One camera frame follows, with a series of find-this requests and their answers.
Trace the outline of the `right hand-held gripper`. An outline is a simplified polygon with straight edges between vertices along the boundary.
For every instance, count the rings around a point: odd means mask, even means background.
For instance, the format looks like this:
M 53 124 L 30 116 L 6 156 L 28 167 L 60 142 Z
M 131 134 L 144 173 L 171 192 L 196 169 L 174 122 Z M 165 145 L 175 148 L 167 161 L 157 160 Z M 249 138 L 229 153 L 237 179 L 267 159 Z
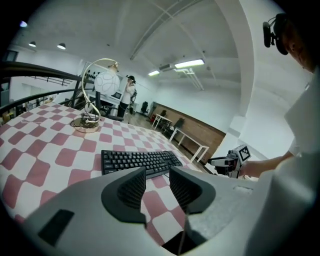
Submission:
M 230 149 L 226 157 L 213 157 L 208 159 L 211 166 L 215 166 L 215 170 L 220 175 L 237 179 L 242 165 L 251 157 L 247 145 L 242 144 L 234 149 Z

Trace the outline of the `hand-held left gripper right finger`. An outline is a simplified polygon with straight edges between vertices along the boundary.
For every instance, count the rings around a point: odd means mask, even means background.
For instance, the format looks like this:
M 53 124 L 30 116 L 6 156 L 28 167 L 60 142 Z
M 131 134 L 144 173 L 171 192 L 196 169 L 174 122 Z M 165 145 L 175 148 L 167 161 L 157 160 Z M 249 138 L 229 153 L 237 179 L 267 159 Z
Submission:
M 170 168 L 169 186 L 179 206 L 188 215 L 201 214 L 216 197 L 212 185 L 178 167 Z

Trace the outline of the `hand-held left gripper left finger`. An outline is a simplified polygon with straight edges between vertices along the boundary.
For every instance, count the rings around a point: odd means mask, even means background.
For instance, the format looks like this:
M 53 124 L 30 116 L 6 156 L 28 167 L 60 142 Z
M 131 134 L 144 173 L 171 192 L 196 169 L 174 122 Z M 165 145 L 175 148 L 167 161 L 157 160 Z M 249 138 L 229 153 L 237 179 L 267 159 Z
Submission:
M 101 202 L 105 210 L 120 222 L 146 224 L 146 216 L 141 213 L 145 190 L 146 169 L 139 167 L 105 186 Z

